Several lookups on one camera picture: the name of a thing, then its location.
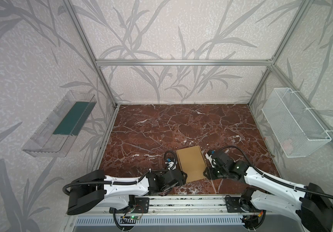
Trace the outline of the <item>brown cardboard box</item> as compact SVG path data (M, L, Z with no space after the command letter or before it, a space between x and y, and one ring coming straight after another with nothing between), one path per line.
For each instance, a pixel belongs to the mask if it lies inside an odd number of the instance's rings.
M177 150L180 169L187 174L187 183L205 179L207 168L200 146Z

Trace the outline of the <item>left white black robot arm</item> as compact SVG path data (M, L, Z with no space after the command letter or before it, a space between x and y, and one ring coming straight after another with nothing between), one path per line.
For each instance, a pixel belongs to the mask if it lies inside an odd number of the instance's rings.
M123 210L136 204L136 197L167 195L186 184L187 174L179 169L149 170L141 177L112 177L95 170L63 187L69 196L67 215L79 215L98 204Z

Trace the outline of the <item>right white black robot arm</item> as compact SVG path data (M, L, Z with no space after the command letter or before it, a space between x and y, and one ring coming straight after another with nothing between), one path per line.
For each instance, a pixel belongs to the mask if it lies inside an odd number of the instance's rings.
M302 224L309 232L330 232L333 228L333 195L316 184L296 184L270 175L255 167L249 159L234 161L225 152L229 147L210 150L206 158L210 166L204 171L209 180L231 179L249 187L239 199L226 197L226 205L258 215L243 217L244 227L254 231L260 227L266 212L276 213Z

